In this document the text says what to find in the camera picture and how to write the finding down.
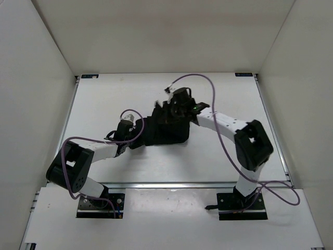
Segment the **black mounting plate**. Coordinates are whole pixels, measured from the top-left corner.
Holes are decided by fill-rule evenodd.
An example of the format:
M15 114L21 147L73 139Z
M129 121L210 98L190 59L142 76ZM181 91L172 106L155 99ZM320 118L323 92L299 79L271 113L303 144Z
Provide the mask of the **black mounting plate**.
M267 213L262 194L259 194L255 203L244 212L224 214L224 211L241 210L242 206L233 193L218 193L217 206L219 220L267 220Z
M123 193L109 193L109 200L113 203L116 209L116 219L121 219L124 216L122 212L124 210L125 194ZM117 205L120 210L121 218L117 210ZM96 208L92 205L88 199L80 197L78 209L76 211L77 218L103 218L103 219L114 219L112 207L108 204L104 208Z

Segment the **white wall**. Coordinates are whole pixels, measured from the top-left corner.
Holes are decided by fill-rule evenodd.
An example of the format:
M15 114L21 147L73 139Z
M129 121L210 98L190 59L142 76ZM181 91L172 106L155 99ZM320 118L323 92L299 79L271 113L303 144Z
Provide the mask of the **white wall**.
M294 0L33 0L75 74L258 72Z
M75 78L30 0L0 4L0 249L18 249Z
M333 1L297 0L260 82L289 169L333 249Z

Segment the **table surface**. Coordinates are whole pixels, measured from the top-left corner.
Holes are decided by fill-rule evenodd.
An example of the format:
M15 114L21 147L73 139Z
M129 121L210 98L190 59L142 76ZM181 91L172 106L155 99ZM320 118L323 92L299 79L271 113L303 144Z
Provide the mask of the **table surface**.
M103 139L117 128L120 113L136 109L151 115L154 102L167 99L164 89L182 73L100 74L80 79L64 138L83 136ZM205 73L216 88L215 108L234 118L262 122L274 153L262 170L260 180L286 180L270 125L254 77L234 73ZM196 102L211 104L212 89L201 77L188 77L175 88L192 89ZM234 144L225 138L237 162ZM98 182L235 182L238 174L226 158L214 131L191 124L184 144L127 149L120 157L92 164L89 177Z
M274 189L289 201L295 195ZM126 189L123 219L76 218L78 201L60 187L41 189L25 243L48 249L292 249L323 247L302 190L289 206L263 191L268 220L219 221L216 189Z

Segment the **gray wall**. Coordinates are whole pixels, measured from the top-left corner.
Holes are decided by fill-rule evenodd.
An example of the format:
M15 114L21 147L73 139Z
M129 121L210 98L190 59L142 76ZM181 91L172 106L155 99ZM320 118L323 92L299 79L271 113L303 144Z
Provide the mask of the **gray wall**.
M30 0L0 4L0 249L18 249L75 78Z
M33 0L75 74L258 72L294 0Z
M289 170L333 249L333 1L297 0L260 70Z

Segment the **white panel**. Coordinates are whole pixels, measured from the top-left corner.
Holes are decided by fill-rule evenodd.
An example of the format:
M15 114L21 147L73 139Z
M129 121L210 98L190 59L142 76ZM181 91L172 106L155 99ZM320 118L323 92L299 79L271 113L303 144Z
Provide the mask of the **white panel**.
M293 0L34 0L75 74L258 72Z
M65 137L103 139L117 129L120 113L137 109L150 116L155 100L166 100L164 89L183 73L100 74L97 79L81 79ZM234 73L205 73L215 83L216 109L243 121L263 123L274 144L270 126L253 77ZM175 88L192 88L197 102L211 104L210 84L200 77L188 77ZM235 144L225 138L237 161ZM203 182L237 181L238 174L223 153L216 132L191 124L187 143L127 149L117 158L92 164L89 176L99 182ZM276 146L262 170L261 180L285 180Z
M75 78L29 0L0 4L0 249L18 249Z
M275 190L292 201L290 190ZM264 192L268 220L219 221L215 189L126 190L123 219L77 219L77 203L60 187L46 187L25 242L56 249L276 249L322 247L302 190L292 207Z
M333 1L296 1L260 71L291 176L333 249Z

